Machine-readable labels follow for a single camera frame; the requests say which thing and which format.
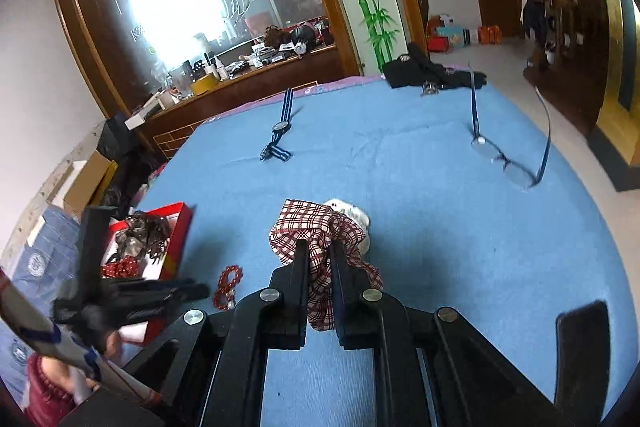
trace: plush toy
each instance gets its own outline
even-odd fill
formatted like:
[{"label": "plush toy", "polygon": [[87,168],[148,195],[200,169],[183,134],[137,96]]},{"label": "plush toy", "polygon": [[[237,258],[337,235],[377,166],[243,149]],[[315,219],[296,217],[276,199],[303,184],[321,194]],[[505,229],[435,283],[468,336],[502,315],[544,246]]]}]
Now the plush toy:
[{"label": "plush toy", "polygon": [[347,203],[346,201],[333,199],[327,201],[325,204],[330,206],[335,212],[340,212],[347,217],[351,217],[356,224],[362,229],[364,232],[364,239],[358,245],[358,251],[360,252],[360,257],[364,257],[364,254],[369,251],[369,216],[364,213],[364,211],[357,206]]}]

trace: cardboard box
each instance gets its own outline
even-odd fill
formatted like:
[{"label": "cardboard box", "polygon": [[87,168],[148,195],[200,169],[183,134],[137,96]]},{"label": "cardboard box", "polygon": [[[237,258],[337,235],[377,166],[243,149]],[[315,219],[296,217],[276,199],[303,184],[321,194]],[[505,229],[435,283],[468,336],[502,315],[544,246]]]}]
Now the cardboard box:
[{"label": "cardboard box", "polygon": [[82,211],[91,201],[110,164],[97,151],[86,161],[73,162],[67,171],[68,175],[62,178],[60,187],[57,187],[58,190],[54,190],[51,203],[80,221]]},{"label": "cardboard box", "polygon": [[[148,257],[144,259],[145,267],[142,272],[142,279],[171,280],[175,277],[178,266],[180,265],[182,245],[189,230],[189,224],[191,223],[191,209],[185,203],[180,202],[150,210],[147,214],[150,216],[166,217],[169,222],[169,228],[171,229],[171,235],[169,236],[169,245],[167,245],[166,253],[160,263],[153,264]],[[116,251],[116,232],[126,228],[127,224],[124,221],[117,221],[109,226],[107,248],[101,264],[106,263],[108,258]],[[152,319],[149,322],[124,326],[120,328],[120,334],[122,340],[126,343],[146,346],[146,344],[161,333],[164,325],[164,319]]]}]

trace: bed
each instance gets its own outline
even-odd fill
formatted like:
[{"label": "bed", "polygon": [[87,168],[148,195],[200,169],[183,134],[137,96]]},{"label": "bed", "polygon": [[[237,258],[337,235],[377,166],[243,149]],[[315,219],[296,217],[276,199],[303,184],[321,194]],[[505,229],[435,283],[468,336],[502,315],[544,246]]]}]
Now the bed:
[{"label": "bed", "polygon": [[[294,156],[260,162],[279,120],[274,97],[202,124],[140,208],[185,201],[194,211],[180,275],[216,286],[238,264],[238,298],[265,287],[279,261],[268,244],[286,198],[340,198],[369,214],[367,260],[406,306],[460,312],[549,399],[556,385],[556,318],[602,299],[611,359],[606,410],[638,361],[622,261],[591,197],[552,148],[542,183],[511,184],[471,147],[467,89],[420,97],[350,78],[296,93]],[[483,134],[536,171],[546,136],[497,90],[478,92]],[[197,307],[214,312],[210,301]],[[308,328],[300,351],[271,351],[262,425],[375,425],[372,358]]]}]

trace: watch face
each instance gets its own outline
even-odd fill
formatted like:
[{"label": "watch face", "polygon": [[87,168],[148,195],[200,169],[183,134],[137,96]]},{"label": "watch face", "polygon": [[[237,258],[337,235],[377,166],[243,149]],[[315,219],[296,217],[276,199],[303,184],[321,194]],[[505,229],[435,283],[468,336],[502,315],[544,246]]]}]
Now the watch face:
[{"label": "watch face", "polygon": [[288,126],[289,126],[288,121],[278,122],[276,125],[273,126],[273,132],[284,131]]}]

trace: eyeglasses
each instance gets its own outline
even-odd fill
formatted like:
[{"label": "eyeglasses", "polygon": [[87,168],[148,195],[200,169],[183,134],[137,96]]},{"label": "eyeglasses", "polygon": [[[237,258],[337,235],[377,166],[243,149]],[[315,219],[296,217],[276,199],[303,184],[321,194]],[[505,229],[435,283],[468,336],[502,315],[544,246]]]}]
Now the eyeglasses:
[{"label": "eyeglasses", "polygon": [[545,174],[546,162],[549,158],[549,149],[551,149],[551,118],[549,117],[549,111],[546,108],[545,100],[540,95],[538,88],[536,88],[536,96],[542,103],[542,107],[545,108],[546,121],[548,124],[548,136],[546,137],[545,154],[542,156],[542,163],[538,174],[534,175],[525,166],[514,162],[507,158],[504,153],[498,148],[497,145],[487,140],[480,134],[480,124],[478,122],[478,106],[476,105],[476,81],[474,78],[474,70],[469,65],[469,71],[471,73],[471,114],[474,122],[474,140],[471,142],[471,146],[479,153],[492,162],[501,161],[503,163],[504,173],[508,179],[515,185],[521,188],[533,188],[542,181],[542,176]]}]

